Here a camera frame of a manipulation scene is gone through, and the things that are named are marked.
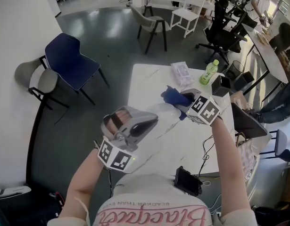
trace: green bottle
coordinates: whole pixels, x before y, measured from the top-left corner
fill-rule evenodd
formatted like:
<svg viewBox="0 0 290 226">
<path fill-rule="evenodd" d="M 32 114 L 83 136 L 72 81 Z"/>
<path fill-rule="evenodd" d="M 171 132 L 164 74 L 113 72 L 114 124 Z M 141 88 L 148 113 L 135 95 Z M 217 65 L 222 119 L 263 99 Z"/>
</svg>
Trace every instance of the green bottle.
<svg viewBox="0 0 290 226">
<path fill-rule="evenodd" d="M 203 85 L 208 84 L 210 79 L 212 78 L 212 76 L 217 72 L 218 64 L 219 64 L 219 61 L 217 59 L 215 59 L 213 62 L 209 63 L 207 65 L 206 71 L 200 77 L 199 82 L 202 83 Z"/>
</svg>

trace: marble table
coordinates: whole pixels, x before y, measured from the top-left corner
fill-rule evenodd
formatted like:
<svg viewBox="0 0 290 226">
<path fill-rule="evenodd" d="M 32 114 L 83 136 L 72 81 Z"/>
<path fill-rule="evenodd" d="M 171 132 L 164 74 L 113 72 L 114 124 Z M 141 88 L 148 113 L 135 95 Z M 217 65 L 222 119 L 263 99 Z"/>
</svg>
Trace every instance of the marble table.
<svg viewBox="0 0 290 226">
<path fill-rule="evenodd" d="M 165 104 L 160 94 L 167 89 L 167 85 L 176 88 L 179 92 L 185 89 L 196 88 L 202 92 L 212 94 L 211 83 L 219 75 L 214 75 L 208 85 L 199 82 L 203 70 L 190 69 L 194 77 L 191 86 L 178 86 L 172 68 L 164 65 L 141 65 L 133 67 L 128 105 L 139 110 L 152 111 L 152 107 Z M 234 122 L 229 94 L 224 97 L 214 97 L 222 109 L 223 118 L 233 140 Z M 157 173 L 164 176 L 173 176 L 176 169 L 183 166 L 192 174 L 198 174 L 203 163 L 203 146 L 205 139 L 212 135 L 210 126 L 198 125 L 188 118 L 180 121 L 178 117 L 160 117 L 157 126 L 138 144 L 139 148 L 133 152 L 137 160 L 127 169 L 126 173 Z M 214 143 L 213 139 L 206 142 L 206 150 Z M 209 151 L 209 159 L 201 173 L 218 172 L 216 150 Z"/>
<path fill-rule="evenodd" d="M 257 79 L 244 93 L 243 95 L 246 95 L 249 93 L 257 84 L 261 82 L 269 73 L 277 78 L 279 81 L 283 83 L 288 83 L 287 76 L 285 74 L 285 71 L 281 65 L 281 62 L 277 55 L 275 54 L 273 48 L 269 44 L 262 44 L 259 39 L 257 38 L 257 31 L 245 24 L 242 24 L 246 32 L 248 33 L 250 39 L 253 41 L 254 45 L 250 49 L 248 55 L 250 52 L 253 50 L 254 47 L 258 50 L 265 66 L 266 66 L 266 71 L 264 72 L 263 75 L 259 79 Z"/>
</svg>

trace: gray chair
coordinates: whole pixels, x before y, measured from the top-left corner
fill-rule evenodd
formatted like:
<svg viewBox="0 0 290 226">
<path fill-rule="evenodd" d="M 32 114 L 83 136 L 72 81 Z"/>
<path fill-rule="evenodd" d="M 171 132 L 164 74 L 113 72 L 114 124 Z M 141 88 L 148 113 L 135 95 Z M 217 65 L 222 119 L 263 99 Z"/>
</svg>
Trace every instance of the gray chair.
<svg viewBox="0 0 290 226">
<path fill-rule="evenodd" d="M 163 33 L 164 47 L 165 47 L 165 51 L 167 51 L 166 31 L 170 30 L 169 24 L 163 18 L 161 18 L 159 16 L 154 16 L 152 7 L 150 7 L 150 6 L 145 6 L 145 11 L 143 14 L 141 14 L 139 9 L 136 8 L 135 6 L 131 5 L 130 7 L 132 10 L 133 17 L 135 18 L 137 23 L 140 25 L 137 39 L 140 38 L 142 29 L 144 29 L 150 33 L 150 38 L 149 38 L 149 42 L 148 42 L 145 54 L 147 54 L 147 52 L 149 50 L 149 46 L 152 42 L 153 36 L 156 33 L 160 33 L 160 32 Z M 150 10 L 151 17 L 145 17 L 146 11 L 148 8 Z"/>
<path fill-rule="evenodd" d="M 43 99 L 41 99 L 41 95 L 46 96 L 47 98 L 51 99 L 52 101 L 55 101 L 59 103 L 60 105 L 69 108 L 68 105 L 56 100 L 52 96 L 49 95 L 50 92 L 52 92 L 57 84 L 58 80 L 58 74 L 54 72 L 51 69 L 45 69 L 45 71 L 42 73 L 39 81 L 38 86 L 31 87 L 30 88 L 30 81 L 33 73 L 35 70 L 42 65 L 40 59 L 35 59 L 31 62 L 26 62 L 20 64 L 16 71 L 15 71 L 15 81 L 21 85 L 23 88 L 25 88 L 28 92 L 30 92 L 32 95 L 36 96 L 38 100 L 42 102 Z"/>
<path fill-rule="evenodd" d="M 280 158 L 283 161 L 290 162 L 290 150 L 286 149 L 287 136 L 281 130 L 274 130 L 274 131 L 270 131 L 269 133 L 276 133 L 276 137 L 272 138 L 272 140 L 276 140 L 275 150 L 271 152 L 260 153 L 260 155 L 275 153 L 275 156 L 266 157 L 265 159 Z"/>
</svg>

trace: navy blue chair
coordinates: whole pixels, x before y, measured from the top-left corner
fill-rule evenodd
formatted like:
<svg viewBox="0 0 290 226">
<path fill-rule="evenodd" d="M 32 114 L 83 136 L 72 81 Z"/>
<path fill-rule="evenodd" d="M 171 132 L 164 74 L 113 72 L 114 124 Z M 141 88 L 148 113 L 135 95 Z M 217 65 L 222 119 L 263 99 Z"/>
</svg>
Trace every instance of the navy blue chair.
<svg viewBox="0 0 290 226">
<path fill-rule="evenodd" d="M 290 162 L 290 150 L 286 149 L 287 136 L 281 130 L 274 130 L 270 131 L 269 133 L 276 133 L 276 137 L 272 138 L 272 140 L 276 140 L 275 150 L 271 152 L 260 153 L 260 155 L 275 153 L 275 156 L 266 157 L 265 159 L 281 158 L 283 161 Z"/>
<path fill-rule="evenodd" d="M 80 53 L 80 40 L 66 33 L 54 38 L 45 48 L 45 57 L 50 69 L 55 71 L 77 93 L 78 90 L 95 105 L 82 87 L 99 71 L 110 88 L 100 64 Z"/>
</svg>

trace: black phone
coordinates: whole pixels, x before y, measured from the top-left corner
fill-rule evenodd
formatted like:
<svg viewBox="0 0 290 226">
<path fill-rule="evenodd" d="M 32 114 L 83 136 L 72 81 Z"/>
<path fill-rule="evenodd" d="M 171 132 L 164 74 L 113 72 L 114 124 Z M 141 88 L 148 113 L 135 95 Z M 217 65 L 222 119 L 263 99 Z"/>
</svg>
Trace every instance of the black phone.
<svg viewBox="0 0 290 226">
<path fill-rule="evenodd" d="M 183 169 L 182 166 L 176 170 L 174 186 L 178 189 L 189 195 L 197 197 L 199 194 L 202 194 L 201 185 L 202 182 L 199 178 Z"/>
</svg>

